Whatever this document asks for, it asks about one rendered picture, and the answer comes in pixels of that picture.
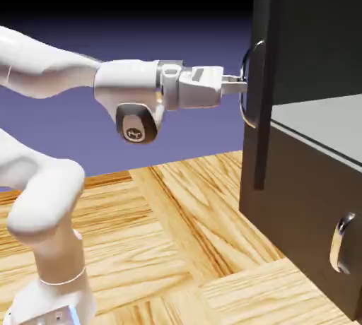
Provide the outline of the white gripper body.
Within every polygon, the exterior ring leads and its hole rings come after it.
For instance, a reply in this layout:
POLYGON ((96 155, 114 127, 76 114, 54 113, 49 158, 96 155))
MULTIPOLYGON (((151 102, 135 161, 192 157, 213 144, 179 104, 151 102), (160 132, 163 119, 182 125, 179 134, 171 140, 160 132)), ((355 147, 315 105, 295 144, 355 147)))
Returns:
POLYGON ((182 109, 210 108, 220 104, 222 66, 184 68, 178 79, 178 106, 182 109))

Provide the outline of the dark cabinet door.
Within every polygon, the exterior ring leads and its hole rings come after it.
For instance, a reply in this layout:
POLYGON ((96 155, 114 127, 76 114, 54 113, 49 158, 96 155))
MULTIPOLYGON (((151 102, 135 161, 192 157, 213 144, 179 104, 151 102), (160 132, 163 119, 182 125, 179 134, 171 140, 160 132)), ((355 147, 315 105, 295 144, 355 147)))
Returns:
POLYGON ((254 0, 242 186, 264 188, 283 0, 254 0))

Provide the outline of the dark cabinet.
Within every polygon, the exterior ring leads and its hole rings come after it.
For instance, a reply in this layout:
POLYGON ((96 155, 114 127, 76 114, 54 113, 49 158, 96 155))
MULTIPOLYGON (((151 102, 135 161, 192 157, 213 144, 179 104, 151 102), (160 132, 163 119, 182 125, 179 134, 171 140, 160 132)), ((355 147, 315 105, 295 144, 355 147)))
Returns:
POLYGON ((362 0, 283 0, 273 126, 362 163, 362 0))

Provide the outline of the dark cabinet drawer front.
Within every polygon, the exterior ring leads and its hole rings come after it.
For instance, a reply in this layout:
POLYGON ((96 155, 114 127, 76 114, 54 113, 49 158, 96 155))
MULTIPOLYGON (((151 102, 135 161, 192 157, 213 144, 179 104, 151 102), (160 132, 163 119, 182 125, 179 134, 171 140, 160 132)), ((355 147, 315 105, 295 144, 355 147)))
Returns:
POLYGON ((284 127, 269 132, 264 188, 243 187, 241 213, 352 320, 362 321, 362 163, 284 127), (332 235, 356 214, 343 238, 341 261, 329 262, 332 235))

